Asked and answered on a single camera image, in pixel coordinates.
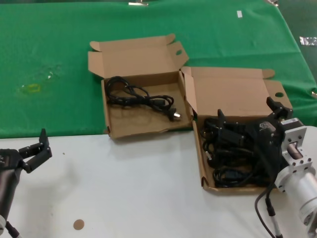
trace brown circular mark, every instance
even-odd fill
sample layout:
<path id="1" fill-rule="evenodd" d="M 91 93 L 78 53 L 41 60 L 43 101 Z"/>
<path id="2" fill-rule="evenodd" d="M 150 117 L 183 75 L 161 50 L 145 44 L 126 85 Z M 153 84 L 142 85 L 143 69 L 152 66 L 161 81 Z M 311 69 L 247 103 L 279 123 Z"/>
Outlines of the brown circular mark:
<path id="1" fill-rule="evenodd" d="M 85 225 L 84 221 L 81 219 L 78 219 L 77 221 L 74 222 L 74 229 L 79 231 L 84 228 L 84 225 Z"/>

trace handle hole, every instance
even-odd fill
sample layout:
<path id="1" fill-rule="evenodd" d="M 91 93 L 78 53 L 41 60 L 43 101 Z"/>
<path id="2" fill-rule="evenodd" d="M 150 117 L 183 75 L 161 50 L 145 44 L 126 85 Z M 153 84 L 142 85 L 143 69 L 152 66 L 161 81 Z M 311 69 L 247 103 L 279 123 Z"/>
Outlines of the handle hole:
<path id="1" fill-rule="evenodd" d="M 282 97 L 284 97 L 284 93 L 278 92 L 278 93 L 275 94 L 275 96 L 277 98 L 282 98 Z"/>
<path id="2" fill-rule="evenodd" d="M 178 55 L 180 55 L 180 54 L 182 54 L 183 53 L 183 51 L 182 50 L 178 50 L 178 51 L 176 51 L 176 55 L 178 56 Z"/>

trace silver robotic arm joint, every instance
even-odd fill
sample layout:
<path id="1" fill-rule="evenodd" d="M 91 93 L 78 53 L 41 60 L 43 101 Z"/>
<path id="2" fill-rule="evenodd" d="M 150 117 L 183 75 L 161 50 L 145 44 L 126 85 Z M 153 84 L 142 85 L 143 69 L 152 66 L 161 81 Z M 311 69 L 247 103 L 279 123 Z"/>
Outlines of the silver robotic arm joint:
<path id="1" fill-rule="evenodd" d="M 302 223 L 307 226 L 308 237 L 317 238 L 317 179 L 313 160 L 302 147 L 306 130 L 306 126 L 301 126 L 285 131 L 281 151 L 288 166 L 279 172 L 275 185 L 279 191 L 287 194 L 299 211 Z"/>

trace cardboard box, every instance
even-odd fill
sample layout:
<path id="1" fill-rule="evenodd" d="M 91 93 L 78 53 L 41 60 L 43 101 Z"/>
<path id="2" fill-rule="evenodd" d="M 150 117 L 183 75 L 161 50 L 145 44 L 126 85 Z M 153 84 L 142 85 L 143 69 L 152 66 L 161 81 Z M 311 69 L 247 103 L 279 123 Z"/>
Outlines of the cardboard box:
<path id="1" fill-rule="evenodd" d="M 183 67 L 186 98 L 197 114 L 193 121 L 201 186 L 212 191 L 255 191 L 258 187 L 217 188 L 212 178 L 213 168 L 207 163 L 202 149 L 200 129 L 208 117 L 217 117 L 221 109 L 229 121 L 246 122 L 268 116 L 272 111 L 266 105 L 271 96 L 275 101 L 292 105 L 271 69 Z"/>
<path id="2" fill-rule="evenodd" d="M 96 52 L 88 52 L 88 69 L 104 78 L 102 93 L 107 132 L 112 138 L 164 132 L 191 127 L 192 111 L 185 100 L 185 86 L 180 68 L 188 56 L 175 35 L 139 39 L 91 42 Z M 122 76 L 131 84 L 141 86 L 151 96 L 169 95 L 181 121 L 147 106 L 122 108 L 107 103 L 105 83 L 113 76 Z M 113 92 L 126 95 L 122 91 Z"/>

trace metal bracket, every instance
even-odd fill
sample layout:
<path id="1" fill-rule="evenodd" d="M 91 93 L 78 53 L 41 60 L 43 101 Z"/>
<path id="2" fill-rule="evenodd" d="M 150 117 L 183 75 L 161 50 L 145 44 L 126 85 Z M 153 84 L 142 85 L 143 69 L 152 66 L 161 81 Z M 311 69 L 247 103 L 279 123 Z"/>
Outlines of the metal bracket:
<path id="1" fill-rule="evenodd" d="M 135 2 L 129 2 L 129 6 L 148 6 L 148 2 L 143 2 L 143 0 L 136 0 Z"/>

